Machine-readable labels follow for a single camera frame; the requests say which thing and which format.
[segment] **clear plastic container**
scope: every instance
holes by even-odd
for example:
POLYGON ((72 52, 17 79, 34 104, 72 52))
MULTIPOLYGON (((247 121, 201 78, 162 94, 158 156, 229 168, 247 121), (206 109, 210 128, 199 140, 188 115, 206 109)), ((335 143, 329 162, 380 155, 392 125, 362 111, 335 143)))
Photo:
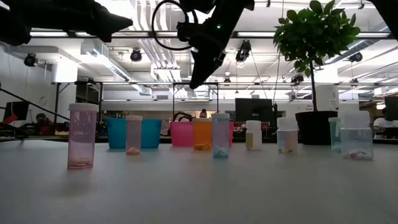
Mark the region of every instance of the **clear plastic container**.
POLYGON ((173 146, 193 146, 192 122, 171 122, 170 132, 173 146))
POLYGON ((341 153, 347 159, 373 159, 373 137, 367 111, 349 111, 341 115, 341 153))
POLYGON ((160 143, 161 130, 161 119, 143 119, 141 149, 157 149, 160 143))
POLYGON ((126 117, 126 155, 141 153, 142 116, 126 117))
POLYGON ((108 129, 108 142, 110 149, 126 148, 126 120, 123 118, 110 118, 106 120, 108 129))
POLYGON ((93 167, 98 105, 72 103, 69 110, 68 168, 93 167))
POLYGON ((299 147, 299 135, 295 118, 277 119, 278 152, 283 154, 297 153, 299 147))
POLYGON ((329 118, 331 151, 341 154, 340 118, 329 118))
POLYGON ((246 148, 260 150, 262 147, 262 131, 260 121, 246 122, 246 148))
POLYGON ((213 119, 213 158, 227 159, 229 156, 229 114, 211 115, 213 119))
POLYGON ((193 149, 211 150, 211 119, 195 118, 193 121, 193 149))

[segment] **blue object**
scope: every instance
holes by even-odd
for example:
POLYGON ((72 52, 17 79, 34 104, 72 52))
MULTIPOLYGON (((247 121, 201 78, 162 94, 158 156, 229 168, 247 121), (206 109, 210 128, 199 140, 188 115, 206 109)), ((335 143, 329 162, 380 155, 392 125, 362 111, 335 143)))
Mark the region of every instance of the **blue object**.
POLYGON ((126 120, 111 118, 106 121, 110 149, 126 149, 126 120))
POLYGON ((155 149, 159 147, 160 130, 162 129, 162 120, 143 119, 141 149, 155 149))

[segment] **white lid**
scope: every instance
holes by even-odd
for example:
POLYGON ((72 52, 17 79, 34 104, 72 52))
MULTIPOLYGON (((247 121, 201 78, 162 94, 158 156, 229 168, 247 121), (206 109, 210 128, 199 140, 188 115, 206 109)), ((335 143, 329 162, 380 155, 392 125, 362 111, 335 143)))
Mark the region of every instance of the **white lid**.
POLYGON ((142 121, 142 116, 126 116, 126 121, 142 121))
POLYGON ((347 111, 341 114, 342 128, 367 128, 370 122, 367 111, 347 111))
POLYGON ((211 117, 213 119, 229 119, 229 114, 218 113, 218 114, 212 114, 211 117))
POLYGON ((246 121, 246 128, 261 130, 261 121, 246 121))
POLYGON ((276 123, 279 130, 297 130, 296 118, 278 118, 276 123))
POLYGON ((340 118, 329 118, 329 122, 340 122, 340 118))
POLYGON ((93 111, 98 112, 100 108, 98 105, 94 105, 91 103, 71 103, 69 104, 70 111, 93 111))
POLYGON ((213 120, 211 118, 193 118, 193 122, 212 122, 213 120))

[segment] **pink plastic container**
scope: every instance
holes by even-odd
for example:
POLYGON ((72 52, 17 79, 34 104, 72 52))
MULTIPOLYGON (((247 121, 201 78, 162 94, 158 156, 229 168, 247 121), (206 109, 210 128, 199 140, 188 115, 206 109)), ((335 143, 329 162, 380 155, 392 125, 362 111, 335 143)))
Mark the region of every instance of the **pink plastic container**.
POLYGON ((98 105, 72 103, 69 110, 68 168, 93 167, 98 105))
POLYGON ((173 146, 193 146, 192 122, 171 122, 170 131, 173 146))
POLYGON ((234 122, 229 122, 229 146, 232 146, 232 138, 234 136, 234 122))

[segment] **black monitor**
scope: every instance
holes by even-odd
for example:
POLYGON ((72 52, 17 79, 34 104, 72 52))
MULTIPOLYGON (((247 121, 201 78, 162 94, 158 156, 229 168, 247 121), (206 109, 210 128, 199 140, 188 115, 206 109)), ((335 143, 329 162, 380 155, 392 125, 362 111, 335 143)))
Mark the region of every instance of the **black monitor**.
POLYGON ((6 106, 6 111, 4 112, 3 120, 9 118, 11 115, 14 114, 18 117, 17 121, 25 121, 28 110, 29 110, 29 104, 26 102, 23 101, 8 102, 6 106))
POLYGON ((272 100, 237 98, 235 99, 235 112, 236 121, 255 120, 269 122, 270 126, 275 126, 272 100))
POLYGON ((398 120, 398 97, 396 96, 387 96, 384 98, 384 102, 386 104, 387 114, 386 118, 389 121, 398 120))

